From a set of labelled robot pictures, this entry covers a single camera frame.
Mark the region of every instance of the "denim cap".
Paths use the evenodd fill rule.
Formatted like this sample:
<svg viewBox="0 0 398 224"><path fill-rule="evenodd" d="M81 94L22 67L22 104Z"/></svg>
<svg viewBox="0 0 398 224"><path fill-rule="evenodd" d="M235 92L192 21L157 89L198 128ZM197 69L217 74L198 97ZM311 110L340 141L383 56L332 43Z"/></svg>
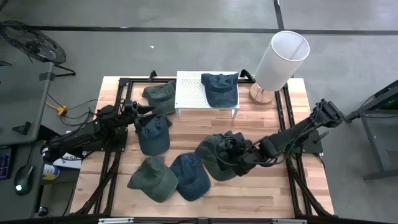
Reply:
<svg viewBox="0 0 398 224"><path fill-rule="evenodd" d="M203 140L199 146L195 149L195 155L202 159L209 174L218 181L226 181L236 177L236 174L231 168L226 170L221 170L217 163L217 157L214 153L216 145L225 139L222 134L212 134L208 135L205 140ZM226 147L231 147L229 142L221 143L216 150L220 151Z"/></svg>
<svg viewBox="0 0 398 224"><path fill-rule="evenodd" d="M178 185L177 177L163 157L148 157L131 176L127 187L140 189L155 202L164 202Z"/></svg>
<svg viewBox="0 0 398 224"><path fill-rule="evenodd" d="M145 87L142 97L148 100L149 106L155 107L152 113L157 116L174 113L175 81L164 85Z"/></svg>
<svg viewBox="0 0 398 224"><path fill-rule="evenodd" d="M238 73L234 75L202 74L207 102L214 108L233 107L238 104Z"/></svg>
<svg viewBox="0 0 398 224"><path fill-rule="evenodd" d="M209 176L195 153L179 155L170 170L177 176L177 191L185 200L192 202L210 190Z"/></svg>
<svg viewBox="0 0 398 224"><path fill-rule="evenodd" d="M165 116L153 118L140 131L136 129L139 147L147 156L156 156L170 149L169 127Z"/></svg>

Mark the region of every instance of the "wooden table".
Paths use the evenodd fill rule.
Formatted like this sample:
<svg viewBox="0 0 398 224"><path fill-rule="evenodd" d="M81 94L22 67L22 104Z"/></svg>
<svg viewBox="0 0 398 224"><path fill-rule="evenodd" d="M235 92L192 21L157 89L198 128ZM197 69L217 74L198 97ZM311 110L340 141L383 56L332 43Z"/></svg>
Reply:
<svg viewBox="0 0 398 224"><path fill-rule="evenodd" d="M114 105L119 78L104 77L97 109ZM301 78L291 78L288 84L294 118L298 123L310 114L304 81ZM144 87L151 85L159 84L134 84L132 99L142 105L147 105L146 99L142 98L142 91ZM231 119L229 110L184 110L181 118L175 114L168 116L173 125L170 127L170 150L164 154L166 165L171 165L179 154L195 150L209 134L232 130L234 133L242 132L246 139L256 141L265 135L276 133L280 127L275 99L269 105L254 105L248 97L250 86L250 84L239 84L241 109L234 121ZM281 98L285 109L283 92L281 92ZM98 186L103 157L103 152L94 152L83 161L71 212L77 211ZM294 217L284 163L270 168L257 166L247 175L225 182L217 182L210 177L211 189L205 196L194 202L184 200L175 191L167 201L157 203L142 191L127 188L130 177L146 157L139 148L134 126L130 125L126 151L122 153L119 166L111 214L113 217ZM325 171L319 158L305 154L303 164L309 189L324 208L333 213ZM108 189L105 189L102 209L106 205L107 194ZM298 190L298 197L300 208L304 212L300 190Z"/></svg>

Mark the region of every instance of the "green baseball cap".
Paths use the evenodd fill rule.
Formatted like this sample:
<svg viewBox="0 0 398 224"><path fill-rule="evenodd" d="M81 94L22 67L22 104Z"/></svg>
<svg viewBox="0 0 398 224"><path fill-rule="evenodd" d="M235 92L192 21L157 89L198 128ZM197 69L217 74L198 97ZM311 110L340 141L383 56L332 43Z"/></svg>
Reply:
<svg viewBox="0 0 398 224"><path fill-rule="evenodd" d="M209 174L218 181L226 181L236 177L236 174L231 168L227 170L221 170L217 163L217 157L214 153L214 148L223 139L225 139L225 137L222 134L208 135L205 140L203 140L195 149L195 155L202 159L203 165L205 165ZM222 150L222 148L228 147L227 144L229 143L221 143L216 150Z"/></svg>
<svg viewBox="0 0 398 224"><path fill-rule="evenodd" d="M164 202L177 188L178 179L163 157L148 157L131 176L127 187L141 189L155 202Z"/></svg>
<svg viewBox="0 0 398 224"><path fill-rule="evenodd" d="M142 97L148 100L149 106L155 107L152 113L158 116L174 113L175 81L164 85L145 87Z"/></svg>

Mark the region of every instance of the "table leg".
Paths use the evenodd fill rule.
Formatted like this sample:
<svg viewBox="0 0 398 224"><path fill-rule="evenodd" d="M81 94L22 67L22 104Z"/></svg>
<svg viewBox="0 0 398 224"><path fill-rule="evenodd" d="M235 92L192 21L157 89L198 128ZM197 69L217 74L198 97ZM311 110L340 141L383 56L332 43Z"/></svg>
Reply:
<svg viewBox="0 0 398 224"><path fill-rule="evenodd" d="M236 115L238 114L239 109L234 109L232 110L232 118L236 118Z"/></svg>
<svg viewBox="0 0 398 224"><path fill-rule="evenodd" d="M175 109L175 112L177 113L177 116L181 118L181 109Z"/></svg>

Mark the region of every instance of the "concrete floor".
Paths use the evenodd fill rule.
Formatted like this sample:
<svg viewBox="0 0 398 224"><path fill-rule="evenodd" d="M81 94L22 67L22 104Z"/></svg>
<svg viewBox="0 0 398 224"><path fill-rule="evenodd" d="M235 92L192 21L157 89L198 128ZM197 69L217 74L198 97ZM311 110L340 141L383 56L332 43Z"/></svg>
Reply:
<svg viewBox="0 0 398 224"><path fill-rule="evenodd" d="M398 29L394 0L280 0L287 29ZM30 25L276 28L272 0L10 0L0 19ZM105 75L173 76L177 70L254 72L271 34L157 32L45 32L67 53L76 77L58 78L50 94L65 105L96 98ZM308 59L295 77L305 79L310 104L322 98L348 114L397 79L396 36L306 35ZM0 60L30 63L0 41ZM95 103L79 108L84 113ZM43 123L62 133L54 111ZM329 130L323 139L326 175L335 213L345 218L398 222L398 178L363 181L377 171L360 121ZM73 184L52 186L44 203L62 214Z"/></svg>

